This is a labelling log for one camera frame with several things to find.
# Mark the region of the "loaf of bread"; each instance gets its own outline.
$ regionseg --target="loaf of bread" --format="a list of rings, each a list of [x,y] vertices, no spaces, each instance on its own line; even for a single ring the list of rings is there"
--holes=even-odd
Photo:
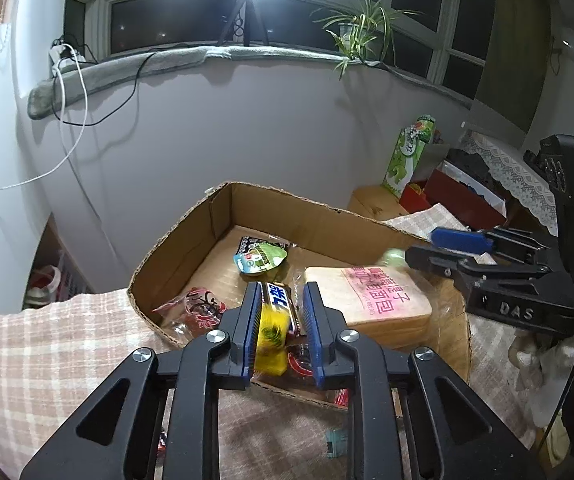
[[[347,326],[383,346],[417,344],[429,326],[432,306],[414,280],[392,267],[309,267],[325,306],[340,310]]]

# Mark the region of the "spider plant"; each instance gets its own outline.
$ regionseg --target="spider plant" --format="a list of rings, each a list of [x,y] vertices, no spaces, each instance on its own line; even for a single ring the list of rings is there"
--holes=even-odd
[[[359,60],[364,64],[370,52],[374,57],[376,56],[371,45],[379,37],[379,34],[382,35],[383,40],[380,61],[382,62],[385,59],[389,43],[391,43],[395,64],[396,51],[393,48],[394,40],[391,24],[404,14],[418,14],[418,12],[413,10],[385,9],[382,6],[382,0],[355,0],[355,3],[356,7],[353,9],[353,12],[344,9],[327,9],[333,14],[326,18],[314,20],[314,23],[323,23],[323,29],[332,35],[338,50],[345,56],[345,59],[334,67],[335,70],[340,70],[340,78],[345,74],[351,61]],[[324,9],[326,7],[320,7],[312,14]],[[349,25],[350,31],[339,36],[333,30],[330,30],[330,27],[333,25]]]

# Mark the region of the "bolt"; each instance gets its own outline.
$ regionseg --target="bolt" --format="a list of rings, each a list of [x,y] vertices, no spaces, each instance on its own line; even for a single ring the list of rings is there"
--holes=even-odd
[[[360,336],[361,335],[358,332],[352,330],[351,328],[348,328],[347,330],[343,330],[342,332],[340,332],[340,339],[342,339],[347,343],[353,343]]]
[[[227,335],[222,330],[211,330],[206,337],[210,343],[220,343]]]
[[[416,359],[420,359],[420,361],[429,361],[429,359],[433,359],[435,353],[427,346],[419,346],[414,350],[414,355],[416,356]]]
[[[152,351],[149,348],[139,348],[132,353],[132,359],[137,363],[144,363],[151,359]]]

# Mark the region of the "red box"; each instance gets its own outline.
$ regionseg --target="red box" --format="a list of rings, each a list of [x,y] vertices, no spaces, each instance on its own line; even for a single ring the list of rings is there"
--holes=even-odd
[[[413,187],[407,184],[403,189],[403,194],[400,196],[398,203],[403,206],[409,213],[418,213],[429,209],[432,205],[427,202],[424,193],[418,193]]]
[[[458,220],[476,231],[491,229],[506,221],[484,198],[442,171],[433,170],[423,192],[432,205],[441,203]]]

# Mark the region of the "lace cloth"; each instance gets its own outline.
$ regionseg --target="lace cloth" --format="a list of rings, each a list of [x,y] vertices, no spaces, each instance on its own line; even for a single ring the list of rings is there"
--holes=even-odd
[[[546,181],[523,162],[515,148],[471,130],[463,137],[460,148],[467,153],[480,153],[491,176],[529,209],[549,233],[558,236],[554,196]]]

